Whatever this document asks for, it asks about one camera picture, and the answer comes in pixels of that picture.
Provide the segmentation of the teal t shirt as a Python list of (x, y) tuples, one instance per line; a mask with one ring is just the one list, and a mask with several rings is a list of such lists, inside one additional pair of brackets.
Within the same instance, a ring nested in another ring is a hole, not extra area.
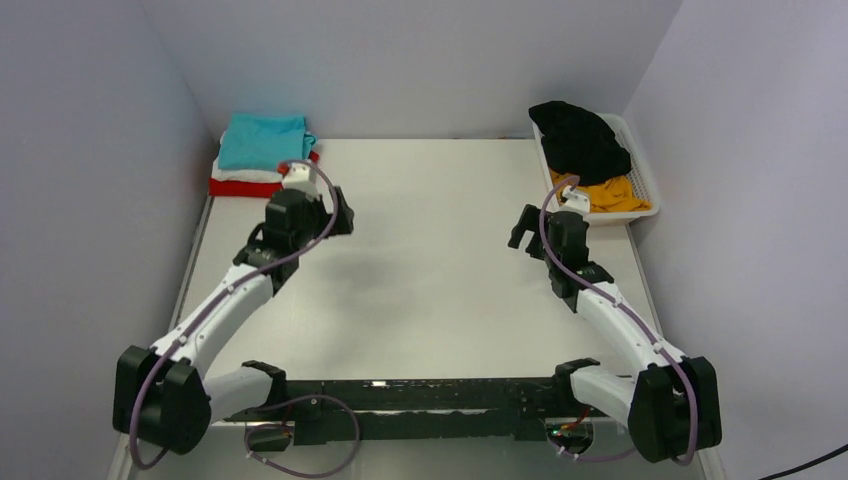
[(233, 114), (218, 153), (221, 170), (275, 171), (280, 162), (307, 159), (318, 138), (303, 115)]

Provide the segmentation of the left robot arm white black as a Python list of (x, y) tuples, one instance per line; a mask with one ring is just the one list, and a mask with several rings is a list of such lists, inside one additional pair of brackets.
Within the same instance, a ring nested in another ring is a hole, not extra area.
[(333, 209), (295, 188), (274, 193), (213, 292), (151, 346), (118, 358), (113, 396), (115, 430), (179, 455), (193, 450), (209, 426), (252, 410), (264, 420), (287, 406), (284, 370), (249, 360), (212, 377), (210, 368), (244, 323), (294, 275), (299, 258), (321, 240), (352, 233), (354, 212), (342, 189), (330, 188)]

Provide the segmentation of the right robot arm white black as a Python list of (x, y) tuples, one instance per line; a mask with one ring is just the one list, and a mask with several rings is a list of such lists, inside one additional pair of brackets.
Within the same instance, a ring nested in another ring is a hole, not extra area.
[(526, 253), (545, 263), (553, 294), (587, 321), (624, 360), (625, 377), (584, 358), (556, 367), (551, 401), (574, 415), (594, 408), (623, 425), (643, 459), (683, 462), (722, 440), (717, 374), (704, 357), (690, 357), (643, 320), (612, 275), (589, 257), (589, 225), (575, 211), (526, 205), (508, 245), (532, 235)]

